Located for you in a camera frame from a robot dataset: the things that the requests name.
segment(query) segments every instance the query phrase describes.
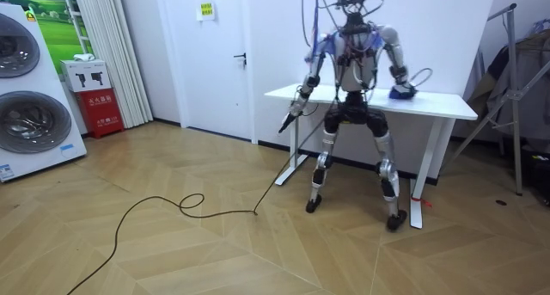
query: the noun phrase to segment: white desk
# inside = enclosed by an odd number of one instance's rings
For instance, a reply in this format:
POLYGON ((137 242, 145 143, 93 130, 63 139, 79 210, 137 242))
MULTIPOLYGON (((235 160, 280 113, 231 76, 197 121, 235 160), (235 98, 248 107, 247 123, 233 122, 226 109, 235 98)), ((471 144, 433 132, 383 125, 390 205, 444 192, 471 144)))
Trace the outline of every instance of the white desk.
MULTIPOLYGON (((282 89, 276 89, 265 96, 293 100, 296 93, 296 87, 301 83, 289 85, 282 89)), ((315 88, 314 92, 309 97, 309 102, 328 103, 333 102, 334 86, 320 85, 315 88)), ((462 100, 462 97, 455 94, 428 93, 418 92, 410 101, 397 101, 388 98, 389 89, 375 89, 374 95, 370 99, 369 106, 383 111, 403 113, 403 114, 418 114, 434 117, 428 144, 426 145, 424 157, 420 164, 419 175, 416 180, 411 179, 411 211, 410 220, 411 226, 422 228, 422 190, 430 169, 431 159, 439 140, 439 134, 443 125, 444 119, 462 119, 476 120, 478 115, 462 100)), ((340 100, 345 99, 345 92, 340 91, 340 100)), ((306 155, 298 156, 298 119, 290 127, 290 155, 294 157, 290 160, 289 168, 277 179, 276 184, 283 185, 286 179, 292 175, 294 171, 308 158, 306 155)))

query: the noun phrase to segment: desk leg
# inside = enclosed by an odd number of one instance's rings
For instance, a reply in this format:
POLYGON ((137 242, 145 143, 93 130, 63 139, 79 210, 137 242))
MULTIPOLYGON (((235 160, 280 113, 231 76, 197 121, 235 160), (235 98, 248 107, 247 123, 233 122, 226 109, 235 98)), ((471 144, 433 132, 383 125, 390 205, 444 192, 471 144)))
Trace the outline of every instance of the desk leg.
POLYGON ((299 120, 300 117, 297 117, 294 122, 292 123, 293 127, 290 129, 290 164, 289 168, 284 171, 283 174, 277 178, 275 181, 275 184, 278 186, 282 186, 284 182, 300 167, 300 165, 303 163, 303 161, 308 158, 307 155, 299 155, 298 154, 298 128, 299 126, 299 120))
POLYGON ((434 150, 436 149, 437 140, 441 132, 444 118, 436 117, 431 126, 430 137, 428 138, 428 145, 422 157, 422 164, 420 164, 419 176, 416 180, 411 179, 411 226, 414 228, 422 228, 422 190, 428 176, 428 170, 430 170, 431 159, 433 158, 434 150))

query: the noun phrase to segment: white curtain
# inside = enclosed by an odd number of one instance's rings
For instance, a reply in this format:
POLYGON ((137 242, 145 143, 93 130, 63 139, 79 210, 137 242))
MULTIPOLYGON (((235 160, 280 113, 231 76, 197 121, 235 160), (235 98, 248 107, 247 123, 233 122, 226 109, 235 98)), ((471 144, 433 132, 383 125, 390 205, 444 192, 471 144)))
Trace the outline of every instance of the white curtain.
POLYGON ((126 128, 153 120, 120 0, 76 0, 94 55, 107 63, 126 128))

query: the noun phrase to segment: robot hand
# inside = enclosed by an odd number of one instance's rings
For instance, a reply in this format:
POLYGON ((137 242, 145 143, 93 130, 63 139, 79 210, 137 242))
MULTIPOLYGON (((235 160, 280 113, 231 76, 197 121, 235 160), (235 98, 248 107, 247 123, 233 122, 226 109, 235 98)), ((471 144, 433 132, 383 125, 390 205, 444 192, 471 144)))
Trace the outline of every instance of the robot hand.
POLYGON ((402 84, 396 84, 389 92, 389 98, 396 100, 409 100, 412 99, 418 91, 408 81, 402 84))
POLYGON ((283 119, 283 122, 282 122, 283 126, 281 126, 281 129, 278 130, 278 133, 283 132, 286 129, 286 127, 288 127, 290 125, 290 123, 294 122, 294 120, 298 116, 300 116, 300 114, 299 115, 293 115, 292 113, 287 113, 285 115, 284 119, 283 119))
POLYGON ((302 115, 303 109, 306 107, 306 103, 308 103, 308 98, 309 95, 299 95, 298 98, 291 103, 289 113, 284 117, 283 126, 278 130, 278 133, 283 132, 290 123, 302 115))

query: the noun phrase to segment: black bag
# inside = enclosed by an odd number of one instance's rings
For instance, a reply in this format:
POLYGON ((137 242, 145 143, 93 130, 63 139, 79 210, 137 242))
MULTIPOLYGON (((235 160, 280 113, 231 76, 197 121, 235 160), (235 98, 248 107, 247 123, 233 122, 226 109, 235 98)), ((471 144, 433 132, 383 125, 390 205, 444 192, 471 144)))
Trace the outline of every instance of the black bag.
POLYGON ((550 205, 550 154, 522 150, 522 174, 550 205))

